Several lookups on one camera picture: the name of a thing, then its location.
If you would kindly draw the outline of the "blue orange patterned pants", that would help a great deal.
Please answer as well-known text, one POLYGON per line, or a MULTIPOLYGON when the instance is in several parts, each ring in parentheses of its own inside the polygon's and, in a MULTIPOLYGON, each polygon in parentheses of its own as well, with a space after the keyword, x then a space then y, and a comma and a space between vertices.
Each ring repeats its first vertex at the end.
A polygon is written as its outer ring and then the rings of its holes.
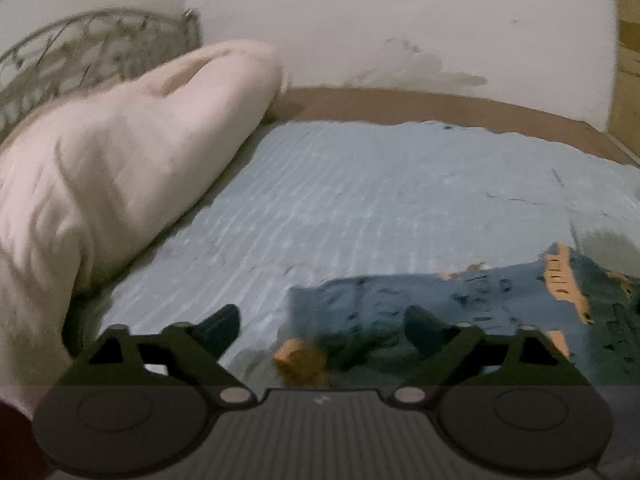
POLYGON ((639 281, 563 244, 537 260, 455 274, 363 275, 288 292, 288 326, 273 361, 290 386, 390 385, 425 356, 408 341, 405 313, 429 352, 460 323, 512 336, 532 326, 598 386, 639 381, 639 281))

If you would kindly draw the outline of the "light blue deer bedspread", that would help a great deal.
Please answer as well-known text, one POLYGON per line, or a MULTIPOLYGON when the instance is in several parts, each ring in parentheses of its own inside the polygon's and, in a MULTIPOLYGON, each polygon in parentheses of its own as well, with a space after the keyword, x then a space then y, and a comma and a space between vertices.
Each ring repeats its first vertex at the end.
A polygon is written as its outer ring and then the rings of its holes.
POLYGON ((442 122, 286 122, 253 134, 198 206, 89 300, 82 341, 235 304, 242 330, 224 366, 276 386, 291 288, 504 268, 554 244, 639 278, 638 170, 442 122))

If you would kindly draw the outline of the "plywood wardrobe panel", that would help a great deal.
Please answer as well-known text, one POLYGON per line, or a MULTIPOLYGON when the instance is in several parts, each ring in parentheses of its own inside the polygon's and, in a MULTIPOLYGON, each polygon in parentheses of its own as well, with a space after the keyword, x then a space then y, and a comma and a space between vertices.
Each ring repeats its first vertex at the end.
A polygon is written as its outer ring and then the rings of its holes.
POLYGON ((617 0, 617 74, 608 132, 639 155, 639 0, 617 0))

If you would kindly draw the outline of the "grey metal headboard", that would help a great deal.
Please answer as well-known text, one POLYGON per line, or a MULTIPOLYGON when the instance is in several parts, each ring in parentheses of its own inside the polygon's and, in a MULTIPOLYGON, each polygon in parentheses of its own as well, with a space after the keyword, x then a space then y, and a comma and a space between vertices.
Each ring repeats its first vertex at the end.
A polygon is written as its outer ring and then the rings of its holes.
POLYGON ((107 8, 44 26, 1 55, 1 136, 59 96, 138 78, 201 45, 194 9, 171 16, 107 8))

